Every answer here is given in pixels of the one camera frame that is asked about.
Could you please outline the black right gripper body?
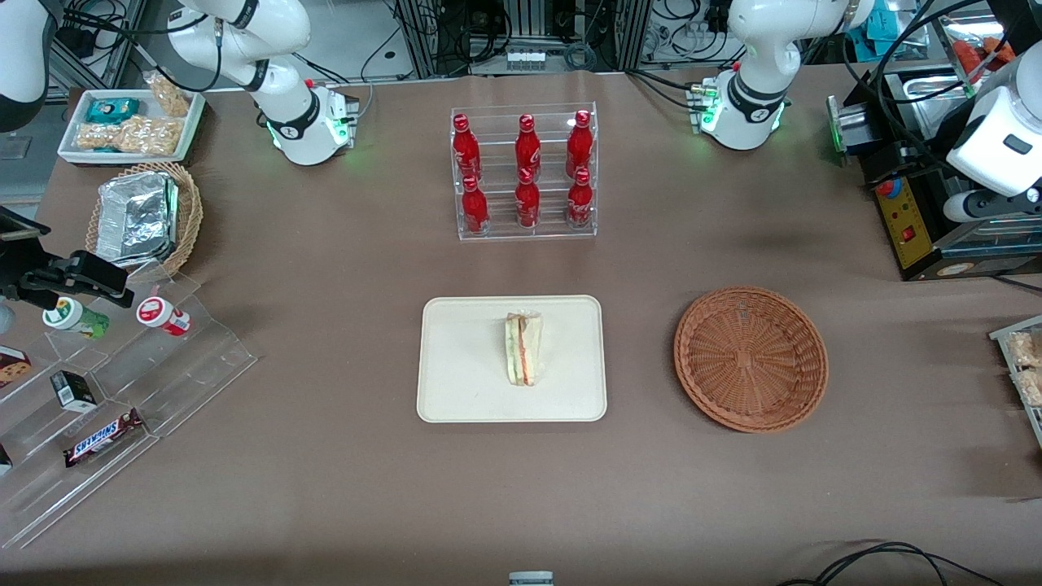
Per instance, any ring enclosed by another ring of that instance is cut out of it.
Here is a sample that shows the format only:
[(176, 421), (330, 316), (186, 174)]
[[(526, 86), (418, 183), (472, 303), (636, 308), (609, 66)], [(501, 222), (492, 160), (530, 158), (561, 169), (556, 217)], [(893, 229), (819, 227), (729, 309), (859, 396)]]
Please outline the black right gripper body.
[(70, 257), (4, 250), (1, 260), (2, 297), (50, 310), (57, 304), (60, 294), (83, 294), (81, 283), (67, 272), (68, 268), (78, 266), (82, 257), (82, 250), (75, 250)]

